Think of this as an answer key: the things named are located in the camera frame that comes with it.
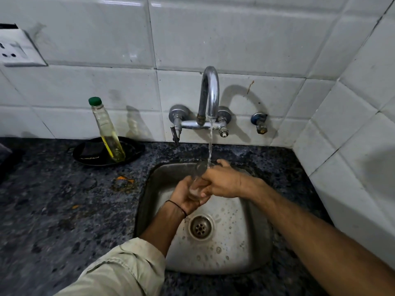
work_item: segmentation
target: oil bottle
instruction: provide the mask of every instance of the oil bottle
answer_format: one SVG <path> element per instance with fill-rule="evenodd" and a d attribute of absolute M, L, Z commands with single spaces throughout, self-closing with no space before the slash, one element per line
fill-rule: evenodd
<path fill-rule="evenodd" d="M 93 115 L 96 118 L 96 122 L 99 127 L 101 139 L 103 139 L 104 145 L 110 157 L 115 162 L 121 162 L 125 160 L 125 152 L 122 149 L 121 143 L 119 142 L 118 136 L 114 129 L 114 125 L 104 108 L 99 97 L 91 97 L 89 104 L 92 106 Z"/>

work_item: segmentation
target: sleeve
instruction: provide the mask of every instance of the sleeve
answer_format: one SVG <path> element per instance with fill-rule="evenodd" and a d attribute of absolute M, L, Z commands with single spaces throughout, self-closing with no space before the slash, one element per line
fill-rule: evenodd
<path fill-rule="evenodd" d="M 156 296 L 164 274 L 163 254 L 147 241 L 134 238 L 111 249 L 55 296 Z"/>

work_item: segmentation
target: drain strainer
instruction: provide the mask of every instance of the drain strainer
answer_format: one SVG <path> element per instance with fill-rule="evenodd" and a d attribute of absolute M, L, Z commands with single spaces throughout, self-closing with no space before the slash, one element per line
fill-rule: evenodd
<path fill-rule="evenodd" d="M 190 232 L 197 239 L 207 238 L 211 233 L 212 226 L 210 220 L 204 216 L 196 216 L 190 222 Z"/>

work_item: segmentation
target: chrome faucet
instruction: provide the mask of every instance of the chrome faucet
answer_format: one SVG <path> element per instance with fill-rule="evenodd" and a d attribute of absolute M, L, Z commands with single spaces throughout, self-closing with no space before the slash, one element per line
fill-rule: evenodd
<path fill-rule="evenodd" d="M 190 118 L 191 112 L 184 105 L 174 105 L 170 108 L 169 119 L 174 124 L 171 127 L 171 133 L 176 145 L 179 144 L 182 129 L 210 129 L 211 124 L 206 121 L 206 107 L 209 118 L 216 120 L 213 129 L 219 130 L 220 136 L 223 138 L 228 136 L 227 124 L 232 116 L 228 108 L 219 106 L 219 94 L 218 73 L 213 66 L 208 66 L 204 70 L 201 81 L 199 111 L 196 119 Z"/>

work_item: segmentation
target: electrical socket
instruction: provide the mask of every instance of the electrical socket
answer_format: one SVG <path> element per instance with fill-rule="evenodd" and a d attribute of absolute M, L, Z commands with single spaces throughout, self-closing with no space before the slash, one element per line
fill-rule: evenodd
<path fill-rule="evenodd" d="M 0 63 L 7 67 L 47 66 L 22 29 L 0 29 Z"/>

